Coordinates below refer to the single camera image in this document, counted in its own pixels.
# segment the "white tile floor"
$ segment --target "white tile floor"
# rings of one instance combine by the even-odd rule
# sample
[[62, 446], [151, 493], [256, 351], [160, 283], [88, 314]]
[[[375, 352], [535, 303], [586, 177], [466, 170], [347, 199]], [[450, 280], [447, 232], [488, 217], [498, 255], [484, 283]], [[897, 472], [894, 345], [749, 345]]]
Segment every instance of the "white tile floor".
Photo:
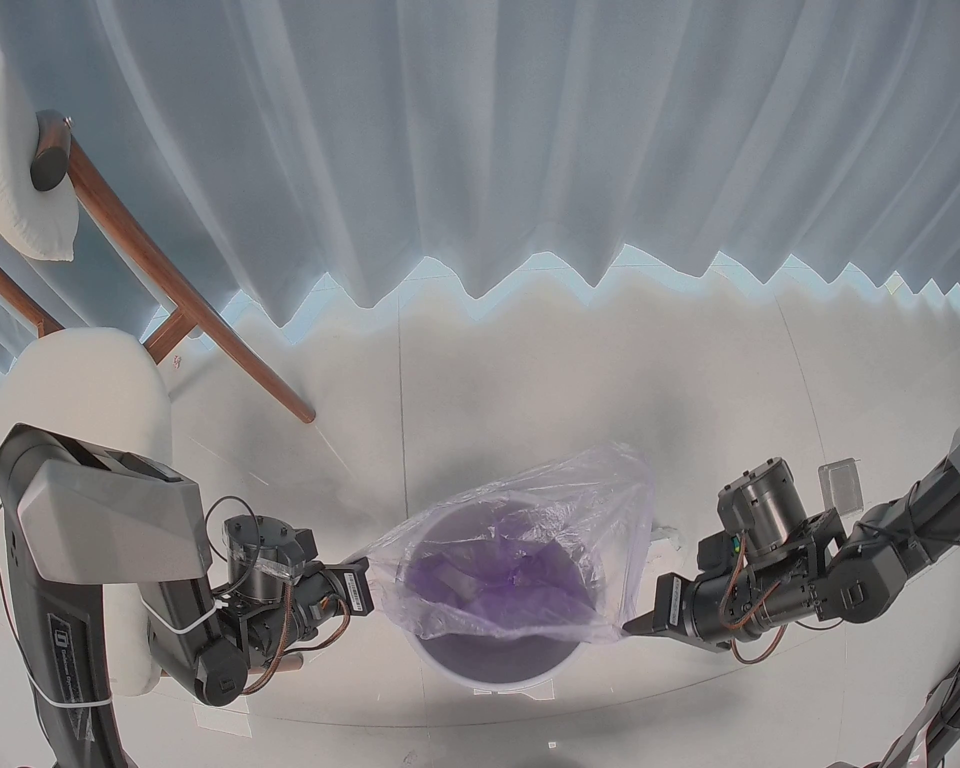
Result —
[[[286, 329], [255, 304], [236, 320], [316, 406], [314, 425], [203, 340], [184, 341], [179, 366], [171, 355], [161, 371], [175, 465], [204, 501], [238, 493], [309, 526], [329, 560], [453, 492], [617, 439], [651, 461], [657, 521], [682, 532], [692, 575], [696, 541], [719, 528], [716, 492], [742, 469], [784, 456], [813, 513], [817, 467], [852, 455], [876, 503], [926, 473], [960, 425], [960, 312], [874, 289], [856, 270], [825, 286], [791, 263], [760, 286], [729, 260], [694, 279], [628, 252], [597, 289], [539, 256], [481, 300], [429, 261], [374, 310], [335, 286], [315, 293], [308, 319]], [[438, 768], [864, 762], [960, 655], [958, 571], [947, 558], [871, 626], [791, 628], [757, 668], [632, 639], [588, 648], [552, 699], [475, 696], [421, 669], [375, 615], [251, 697], [250, 736], [199, 728], [169, 681], [118, 703], [118, 716], [140, 768], [274, 764], [272, 750], [287, 764]], [[29, 729], [27, 714], [11, 722]], [[37, 745], [20, 740], [10, 758], [23, 762]]]

